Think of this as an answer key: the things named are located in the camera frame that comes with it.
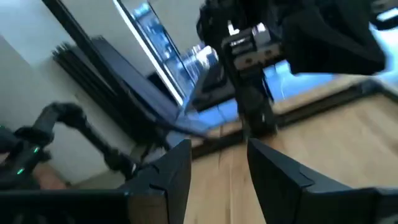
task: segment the wooden table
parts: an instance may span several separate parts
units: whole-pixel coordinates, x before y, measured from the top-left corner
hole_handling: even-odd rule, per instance
[[[275,106],[284,111],[362,77],[342,77]],[[240,126],[223,127],[223,132]],[[351,187],[398,187],[398,105],[376,95],[314,116],[262,141]],[[196,160],[185,223],[265,223],[241,144]]]

